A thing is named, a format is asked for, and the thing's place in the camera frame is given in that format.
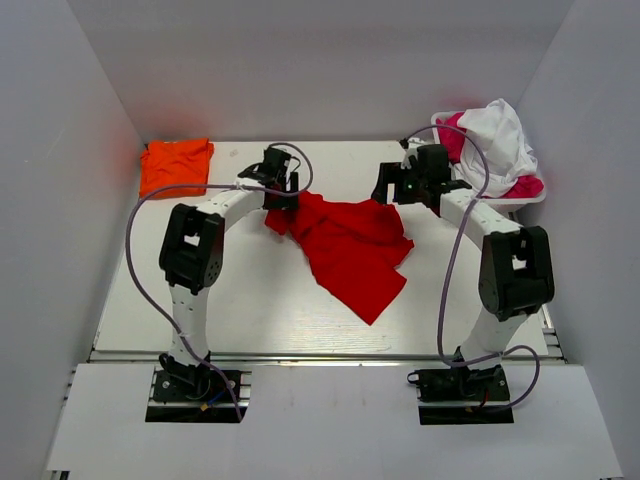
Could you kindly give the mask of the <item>red t-shirt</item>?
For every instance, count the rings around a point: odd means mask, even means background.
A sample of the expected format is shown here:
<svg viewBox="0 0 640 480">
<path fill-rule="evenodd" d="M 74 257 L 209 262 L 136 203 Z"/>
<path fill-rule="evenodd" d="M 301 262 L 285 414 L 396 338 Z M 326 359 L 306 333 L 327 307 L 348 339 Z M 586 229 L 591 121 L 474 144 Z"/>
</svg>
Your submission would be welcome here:
<svg viewBox="0 0 640 480">
<path fill-rule="evenodd" d="M 330 202 L 304 192 L 296 210 L 271 210 L 265 225 L 301 248 L 316 282 L 373 324 L 407 279 L 399 266 L 414 248 L 396 208 L 372 199 Z"/>
</svg>

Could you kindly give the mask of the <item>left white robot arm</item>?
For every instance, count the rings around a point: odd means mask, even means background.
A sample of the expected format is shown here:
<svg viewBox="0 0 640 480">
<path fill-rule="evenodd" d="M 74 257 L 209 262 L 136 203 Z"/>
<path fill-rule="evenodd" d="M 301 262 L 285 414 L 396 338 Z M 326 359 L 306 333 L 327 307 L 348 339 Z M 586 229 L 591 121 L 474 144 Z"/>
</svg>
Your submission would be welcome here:
<svg viewBox="0 0 640 480">
<path fill-rule="evenodd" d="M 171 211 L 159 266 L 169 285 L 176 326 L 160 363 L 188 398 L 202 398 L 211 387 L 209 368 L 202 363 L 210 359 L 207 301 L 222 270 L 226 232 L 254 211 L 298 206 L 298 174 L 288 171 L 292 155 L 284 146 L 269 145 L 261 162 L 237 175 L 232 189 L 197 206 L 179 204 Z"/>
</svg>

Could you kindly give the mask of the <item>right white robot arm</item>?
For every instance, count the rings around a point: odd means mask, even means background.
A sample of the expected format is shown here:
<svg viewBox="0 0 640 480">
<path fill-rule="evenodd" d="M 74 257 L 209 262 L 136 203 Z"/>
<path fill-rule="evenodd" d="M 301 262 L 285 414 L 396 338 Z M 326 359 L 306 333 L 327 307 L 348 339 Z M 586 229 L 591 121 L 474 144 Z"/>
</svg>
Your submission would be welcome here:
<svg viewBox="0 0 640 480">
<path fill-rule="evenodd" d="M 478 319 L 449 364 L 453 390 L 472 399 L 488 385 L 485 370 L 500 364 L 510 342 L 555 294 L 549 238 L 496 211 L 464 180 L 454 178 L 439 144 L 409 148 L 401 162 L 384 162 L 371 194 L 398 205 L 422 204 L 457 227 L 455 243 L 471 240 L 480 251 Z"/>
</svg>

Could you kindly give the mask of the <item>pink t-shirt in basket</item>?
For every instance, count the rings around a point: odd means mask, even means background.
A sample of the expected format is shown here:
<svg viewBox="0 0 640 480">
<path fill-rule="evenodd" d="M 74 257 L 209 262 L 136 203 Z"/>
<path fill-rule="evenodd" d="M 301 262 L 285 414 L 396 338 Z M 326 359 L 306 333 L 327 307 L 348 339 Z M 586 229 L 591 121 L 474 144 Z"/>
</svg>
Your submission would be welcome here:
<svg viewBox="0 0 640 480">
<path fill-rule="evenodd" d="M 464 138 L 467 137 L 464 131 L 461 131 L 455 127 L 455 121 L 463 114 L 464 112 L 459 112 L 455 116 L 452 116 L 445 122 L 440 122 L 440 127 L 437 129 L 440 143 L 444 145 L 446 150 L 448 151 L 448 156 L 450 163 L 453 166 L 455 176 L 464 180 L 461 173 L 459 172 L 459 162 L 460 162 L 460 153 L 464 144 Z M 485 183 L 483 187 L 480 189 L 483 191 L 486 189 L 488 185 L 488 172 L 485 172 Z M 543 181 L 536 174 L 535 176 L 525 176 L 521 177 L 516 185 L 503 197 L 516 197 L 516 198 L 527 198 L 527 197 L 535 197 L 538 192 L 544 186 Z"/>
</svg>

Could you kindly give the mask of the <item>folded orange t-shirt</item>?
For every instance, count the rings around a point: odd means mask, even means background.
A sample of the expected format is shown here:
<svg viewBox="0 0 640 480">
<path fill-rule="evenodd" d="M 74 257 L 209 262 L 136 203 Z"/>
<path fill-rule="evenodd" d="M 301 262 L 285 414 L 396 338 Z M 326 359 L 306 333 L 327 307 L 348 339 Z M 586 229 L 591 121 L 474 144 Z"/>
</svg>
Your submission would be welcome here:
<svg viewBox="0 0 640 480">
<path fill-rule="evenodd" d="M 164 190 L 153 199 L 203 196 L 214 151 L 208 138 L 150 142 L 140 155 L 139 196 L 170 185 L 177 188 Z"/>
</svg>

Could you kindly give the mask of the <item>white t-shirt in basket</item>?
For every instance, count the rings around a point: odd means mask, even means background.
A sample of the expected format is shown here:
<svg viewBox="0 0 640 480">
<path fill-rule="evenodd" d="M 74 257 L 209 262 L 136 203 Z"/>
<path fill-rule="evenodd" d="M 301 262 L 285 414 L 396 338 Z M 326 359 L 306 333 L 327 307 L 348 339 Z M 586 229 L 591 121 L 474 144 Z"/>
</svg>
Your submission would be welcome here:
<svg viewBox="0 0 640 480">
<path fill-rule="evenodd" d="M 503 98 L 466 110 L 455 127 L 467 135 L 458 170 L 475 191 L 483 187 L 488 172 L 485 197 L 503 197 L 521 177 L 537 174 L 538 162 L 521 121 Z"/>
</svg>

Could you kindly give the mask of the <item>white plastic basket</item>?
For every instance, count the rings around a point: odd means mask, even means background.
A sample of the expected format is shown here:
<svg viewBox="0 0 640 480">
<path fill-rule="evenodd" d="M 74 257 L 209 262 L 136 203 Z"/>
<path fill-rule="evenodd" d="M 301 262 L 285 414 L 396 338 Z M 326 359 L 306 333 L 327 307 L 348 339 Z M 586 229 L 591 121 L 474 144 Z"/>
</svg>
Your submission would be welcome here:
<svg viewBox="0 0 640 480">
<path fill-rule="evenodd" d="M 436 112 L 431 116 L 431 122 L 433 124 L 439 124 L 445 122 L 452 116 L 455 116 L 457 111 L 442 111 Z M 500 197 L 500 198 L 485 198 L 487 204 L 494 207 L 496 210 L 504 215 L 515 213 L 519 209 L 526 205 L 537 204 L 542 202 L 546 198 L 545 186 L 538 192 L 535 197 L 516 198 L 516 197 Z"/>
</svg>

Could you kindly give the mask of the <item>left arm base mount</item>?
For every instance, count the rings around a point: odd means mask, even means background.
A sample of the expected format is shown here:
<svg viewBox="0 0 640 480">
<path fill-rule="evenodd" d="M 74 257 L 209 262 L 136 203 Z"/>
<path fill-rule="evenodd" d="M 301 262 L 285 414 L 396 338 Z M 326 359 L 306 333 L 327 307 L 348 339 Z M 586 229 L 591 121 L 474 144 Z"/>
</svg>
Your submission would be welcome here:
<svg viewBox="0 0 640 480">
<path fill-rule="evenodd" d="M 183 365 L 169 354 L 159 356 L 145 421 L 175 424 L 238 424 L 249 406 L 250 372 L 204 365 Z"/>
</svg>

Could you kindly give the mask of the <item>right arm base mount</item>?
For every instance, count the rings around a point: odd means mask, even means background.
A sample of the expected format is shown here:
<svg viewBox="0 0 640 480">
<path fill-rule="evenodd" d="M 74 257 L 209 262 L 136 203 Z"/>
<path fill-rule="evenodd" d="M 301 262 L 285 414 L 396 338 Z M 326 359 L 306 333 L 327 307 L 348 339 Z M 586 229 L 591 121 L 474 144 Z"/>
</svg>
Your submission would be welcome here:
<svg viewBox="0 0 640 480">
<path fill-rule="evenodd" d="M 504 369 L 467 367 L 414 370 L 407 382 L 417 389 L 422 426 L 499 425 L 514 422 Z"/>
</svg>

